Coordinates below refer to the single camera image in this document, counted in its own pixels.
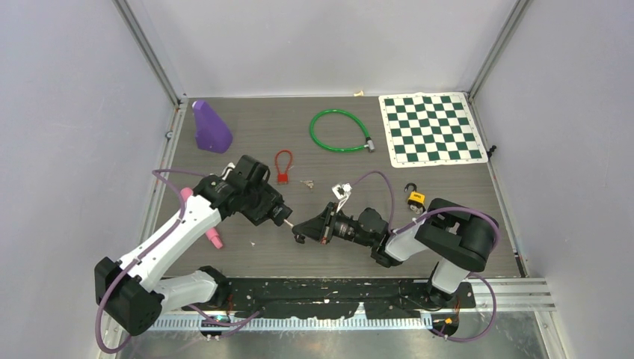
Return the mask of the small silver key bunch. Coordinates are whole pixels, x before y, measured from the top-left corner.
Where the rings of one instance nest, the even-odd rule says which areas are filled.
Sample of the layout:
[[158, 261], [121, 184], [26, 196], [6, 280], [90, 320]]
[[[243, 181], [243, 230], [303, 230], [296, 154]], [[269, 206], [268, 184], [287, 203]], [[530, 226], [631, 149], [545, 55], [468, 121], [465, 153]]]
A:
[[301, 180], [301, 183], [303, 183], [305, 186], [307, 186], [310, 189], [314, 188], [314, 182], [312, 180]]

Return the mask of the yellow Opel padlock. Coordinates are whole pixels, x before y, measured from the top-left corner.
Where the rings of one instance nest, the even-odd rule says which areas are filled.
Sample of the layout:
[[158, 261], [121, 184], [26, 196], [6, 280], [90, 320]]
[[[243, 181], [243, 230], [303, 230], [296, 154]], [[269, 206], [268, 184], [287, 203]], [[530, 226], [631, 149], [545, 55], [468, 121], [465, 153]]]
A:
[[421, 215], [425, 211], [425, 195], [417, 190], [417, 185], [413, 182], [409, 182], [404, 187], [404, 192], [408, 192], [407, 205], [410, 210]]

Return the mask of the black Kaijing padlock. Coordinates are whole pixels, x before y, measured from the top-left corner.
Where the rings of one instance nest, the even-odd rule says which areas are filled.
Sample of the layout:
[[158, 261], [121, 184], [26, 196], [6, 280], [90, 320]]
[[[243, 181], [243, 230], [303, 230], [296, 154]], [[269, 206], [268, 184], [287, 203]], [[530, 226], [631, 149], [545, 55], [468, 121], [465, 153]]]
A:
[[285, 204], [277, 204], [274, 206], [268, 213], [268, 217], [273, 221], [273, 223], [281, 227], [284, 225], [290, 215], [292, 214], [292, 209]]

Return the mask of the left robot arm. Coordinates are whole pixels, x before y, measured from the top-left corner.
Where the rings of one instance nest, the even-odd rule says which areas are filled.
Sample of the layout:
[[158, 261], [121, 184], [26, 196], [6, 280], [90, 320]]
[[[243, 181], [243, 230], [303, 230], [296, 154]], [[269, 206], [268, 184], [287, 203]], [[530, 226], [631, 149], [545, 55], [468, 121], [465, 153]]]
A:
[[154, 325], [163, 314], [190, 304], [223, 308], [230, 282], [217, 269], [203, 266], [193, 273], [164, 278], [166, 271], [208, 230], [234, 214], [252, 225], [272, 221], [282, 226], [292, 214], [283, 196], [268, 182], [269, 167], [243, 155], [221, 174], [207, 174], [179, 211], [148, 239], [118, 260], [108, 257], [94, 269], [96, 301], [131, 336]]

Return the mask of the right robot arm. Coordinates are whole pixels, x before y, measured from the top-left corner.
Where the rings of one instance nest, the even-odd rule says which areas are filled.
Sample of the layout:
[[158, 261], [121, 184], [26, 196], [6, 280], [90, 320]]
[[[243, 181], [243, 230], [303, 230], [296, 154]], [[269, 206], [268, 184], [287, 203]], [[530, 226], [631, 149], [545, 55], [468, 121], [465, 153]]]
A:
[[326, 245], [336, 237], [362, 245], [386, 268], [399, 266], [419, 252], [433, 251], [441, 259], [423, 295], [432, 307], [447, 306], [464, 279], [484, 271], [500, 237], [493, 217], [442, 198], [433, 199], [428, 211], [395, 230], [375, 209], [366, 208], [354, 218], [329, 203], [316, 217], [292, 226], [292, 233], [299, 243], [312, 239]]

